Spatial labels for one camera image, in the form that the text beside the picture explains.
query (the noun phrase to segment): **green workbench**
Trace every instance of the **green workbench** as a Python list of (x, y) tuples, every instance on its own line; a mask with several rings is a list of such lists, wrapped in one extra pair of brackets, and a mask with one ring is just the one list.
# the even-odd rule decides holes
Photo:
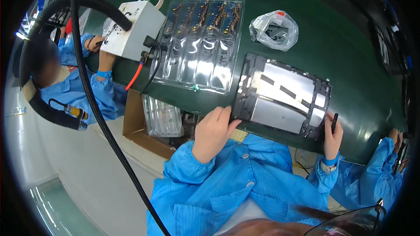
[[(136, 0), (107, 0), (115, 6)], [(365, 165), (379, 139), (395, 127), (406, 130), (400, 82), (389, 76), (375, 57), (366, 38), (347, 19), (321, 0), (245, 0), (245, 16), (239, 54), (228, 96), (152, 83), (146, 93), (182, 110), (204, 116), (216, 106), (233, 105), (243, 60), (253, 52), (298, 67), (333, 85), (329, 110), (339, 114), (344, 129), (340, 154), (347, 161)], [(166, 14), (171, 0), (165, 0), (160, 11)], [(273, 50), (250, 39), (248, 26), (259, 15), (281, 9), (299, 25), (299, 40), (289, 51)], [(92, 12), (85, 32), (102, 34), (105, 16)], [(87, 64), (97, 68), (98, 55)], [(119, 59), (113, 70), (115, 82), (128, 85), (138, 62)], [(132, 88), (141, 91), (148, 80), (150, 65), (145, 65)], [(296, 148), (322, 153), (322, 144), (312, 139), (276, 132), (249, 123), (239, 125), (255, 133)]]

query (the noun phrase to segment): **cardboard box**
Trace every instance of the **cardboard box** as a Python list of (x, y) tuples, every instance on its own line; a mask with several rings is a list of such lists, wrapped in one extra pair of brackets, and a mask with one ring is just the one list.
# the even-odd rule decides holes
[(175, 150), (147, 135), (143, 101), (140, 93), (129, 89), (124, 114), (123, 136), (140, 147), (169, 160)]

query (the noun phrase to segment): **eyeglasses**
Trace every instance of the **eyeglasses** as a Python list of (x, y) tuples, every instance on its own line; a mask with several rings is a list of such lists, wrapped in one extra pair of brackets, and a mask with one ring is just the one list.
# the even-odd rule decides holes
[(304, 236), (372, 235), (385, 217), (383, 199), (375, 206), (339, 215), (309, 230)]

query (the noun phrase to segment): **clear plastic tray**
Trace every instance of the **clear plastic tray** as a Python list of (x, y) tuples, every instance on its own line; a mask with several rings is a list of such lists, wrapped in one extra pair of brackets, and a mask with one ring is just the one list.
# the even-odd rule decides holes
[(181, 137), (184, 134), (179, 108), (142, 95), (147, 134), (155, 137)]
[[(244, 0), (174, 0), (160, 32), (154, 82), (227, 95), (239, 49)], [(157, 59), (150, 69), (152, 76)]]

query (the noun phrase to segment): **worker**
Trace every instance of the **worker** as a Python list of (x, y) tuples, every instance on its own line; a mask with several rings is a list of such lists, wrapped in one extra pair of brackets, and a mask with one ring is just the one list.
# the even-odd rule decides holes
[[(77, 67), (73, 39), (65, 43), (66, 31), (61, 28), (58, 46), (48, 38), (37, 38), (29, 43), (29, 71), (34, 85), (41, 93), (41, 98), (48, 103), (51, 98), (76, 108), (82, 108), (88, 113), (85, 123), (96, 122), (95, 116), (88, 103)], [(101, 36), (84, 34), (81, 37), (83, 56), (97, 52)], [(98, 72), (93, 74), (87, 70), (93, 94), (105, 120), (112, 120), (122, 116), (125, 111), (127, 91), (124, 87), (113, 83), (112, 67), (116, 56), (100, 51)], [(50, 106), (63, 110), (63, 106), (51, 102)]]
[(401, 144), (402, 133), (393, 129), (379, 143), (366, 167), (341, 161), (331, 197), (348, 210), (371, 206), (383, 198), (383, 206), (389, 210), (405, 173), (405, 169), (392, 173)]
[[(231, 107), (217, 107), (198, 123), (195, 141), (179, 147), (164, 163), (150, 202), (171, 235), (304, 235), (335, 217), (328, 212), (338, 175), (343, 129), (325, 117), (324, 154), (303, 178), (292, 173), (286, 145), (248, 134), (228, 139)], [(147, 212), (147, 234), (163, 235)]]

